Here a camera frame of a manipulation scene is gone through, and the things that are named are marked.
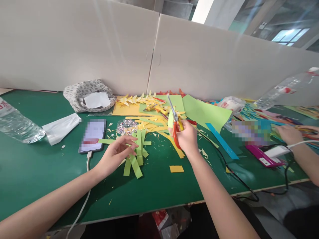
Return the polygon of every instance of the water bottle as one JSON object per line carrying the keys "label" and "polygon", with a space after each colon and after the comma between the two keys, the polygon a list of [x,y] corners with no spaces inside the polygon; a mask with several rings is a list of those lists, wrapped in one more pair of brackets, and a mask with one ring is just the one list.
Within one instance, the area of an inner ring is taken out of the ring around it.
{"label": "water bottle", "polygon": [[293,94],[307,84],[310,84],[315,78],[318,78],[319,75],[316,73],[318,70],[318,67],[312,67],[306,72],[286,78],[275,88],[264,94],[259,100],[255,101],[254,104],[261,110],[267,110],[273,107],[275,105],[275,99],[281,95]]}
{"label": "water bottle", "polygon": [[0,131],[22,143],[36,142],[46,134],[41,127],[24,117],[1,97]]}

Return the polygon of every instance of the hand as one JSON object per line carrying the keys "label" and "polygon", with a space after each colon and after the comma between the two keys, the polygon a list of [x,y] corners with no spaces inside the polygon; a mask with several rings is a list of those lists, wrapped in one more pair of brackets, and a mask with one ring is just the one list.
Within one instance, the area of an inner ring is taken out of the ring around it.
{"label": "hand", "polygon": [[298,126],[298,128],[307,128],[307,129],[312,129],[313,131],[316,131],[317,134],[315,134],[315,135],[312,135],[312,134],[311,134],[311,137],[319,139],[319,134],[318,134],[318,132],[319,132],[319,127],[310,126],[310,125],[300,125],[300,126]]}
{"label": "hand", "polygon": [[[186,154],[199,152],[197,145],[197,130],[185,119],[182,120],[182,123],[184,130],[176,133],[180,147]],[[173,129],[169,128],[168,130],[170,134],[173,135]]]}
{"label": "hand", "polygon": [[107,147],[100,162],[94,167],[102,178],[106,178],[114,172],[127,156],[130,154],[136,155],[134,149],[137,148],[138,145],[133,142],[133,140],[137,140],[137,138],[123,135]]}
{"label": "hand", "polygon": [[283,125],[276,127],[283,141],[288,145],[295,144],[303,141],[303,137],[300,131],[289,125]]}

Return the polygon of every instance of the white partition board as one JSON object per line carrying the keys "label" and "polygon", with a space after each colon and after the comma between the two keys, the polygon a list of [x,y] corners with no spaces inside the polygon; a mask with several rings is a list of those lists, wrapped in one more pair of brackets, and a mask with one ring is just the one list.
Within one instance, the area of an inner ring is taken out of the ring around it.
{"label": "white partition board", "polygon": [[159,13],[106,0],[2,0],[0,87],[57,90],[103,79],[146,91]]}
{"label": "white partition board", "polygon": [[[319,65],[319,53],[162,14],[159,19],[148,91],[258,99],[287,76]],[[319,94],[305,100],[313,104]]]}

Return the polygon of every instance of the scissor blade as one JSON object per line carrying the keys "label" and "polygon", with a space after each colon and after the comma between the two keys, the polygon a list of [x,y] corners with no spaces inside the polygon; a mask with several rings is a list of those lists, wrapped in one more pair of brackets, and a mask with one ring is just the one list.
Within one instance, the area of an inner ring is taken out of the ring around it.
{"label": "scissor blade", "polygon": [[170,104],[170,107],[171,107],[170,113],[173,114],[174,121],[178,121],[177,114],[176,114],[176,112],[174,110],[172,102],[170,101],[169,94],[167,94],[167,98],[168,98],[168,101],[169,101],[169,104]]}

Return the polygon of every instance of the white cable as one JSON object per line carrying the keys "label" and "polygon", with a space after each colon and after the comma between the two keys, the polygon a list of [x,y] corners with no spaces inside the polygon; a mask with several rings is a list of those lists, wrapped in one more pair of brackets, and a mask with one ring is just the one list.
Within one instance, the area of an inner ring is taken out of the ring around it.
{"label": "white cable", "polygon": [[[90,158],[92,157],[92,151],[88,152],[86,157],[87,157],[86,170],[89,171],[90,170],[89,163],[90,163]],[[72,226],[70,227],[69,231],[67,232],[66,239],[69,238],[69,234],[70,234],[71,230],[73,229],[73,227],[77,223],[78,219],[80,218],[80,216],[81,216],[81,214],[83,212],[83,209],[84,209],[84,207],[85,207],[85,205],[87,203],[87,200],[89,199],[90,193],[91,193],[91,189],[90,189],[89,193],[86,196],[85,202],[84,202],[84,204],[83,204],[83,206],[82,206],[77,218],[75,219],[74,223],[72,224]]]}
{"label": "white cable", "polygon": [[296,145],[298,145],[298,144],[308,143],[308,142],[319,142],[319,140],[306,140],[306,141],[301,141],[301,142],[296,143],[296,144],[288,145],[287,147],[288,147],[288,148],[291,148],[291,147],[294,147],[294,146],[296,146]]}

